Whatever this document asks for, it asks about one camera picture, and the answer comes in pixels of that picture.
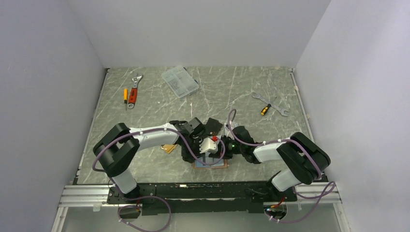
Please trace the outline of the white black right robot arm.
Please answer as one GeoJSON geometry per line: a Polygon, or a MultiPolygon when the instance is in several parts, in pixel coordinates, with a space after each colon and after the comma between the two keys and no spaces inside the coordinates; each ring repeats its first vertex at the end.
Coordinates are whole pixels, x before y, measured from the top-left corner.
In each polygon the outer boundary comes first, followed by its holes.
{"type": "Polygon", "coordinates": [[[272,143],[257,143],[245,127],[238,126],[228,136],[223,135],[220,139],[225,144],[226,159],[242,155],[252,164],[281,160],[287,165],[267,181],[266,194],[273,201],[283,197],[291,187],[309,185],[320,179],[322,172],[331,164],[327,153],[301,132],[272,143]]]}

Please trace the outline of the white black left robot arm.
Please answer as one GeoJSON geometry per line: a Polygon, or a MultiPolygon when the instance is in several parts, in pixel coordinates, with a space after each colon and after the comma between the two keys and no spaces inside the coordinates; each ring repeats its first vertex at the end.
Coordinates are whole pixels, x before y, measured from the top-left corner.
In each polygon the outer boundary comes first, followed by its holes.
{"type": "Polygon", "coordinates": [[[161,145],[180,145],[182,158],[194,162],[199,157],[199,145],[211,133],[198,119],[173,120],[148,128],[130,128],[118,123],[93,148],[96,156],[92,169],[104,172],[119,188],[127,203],[138,199],[140,187],[129,170],[137,152],[161,145]]]}

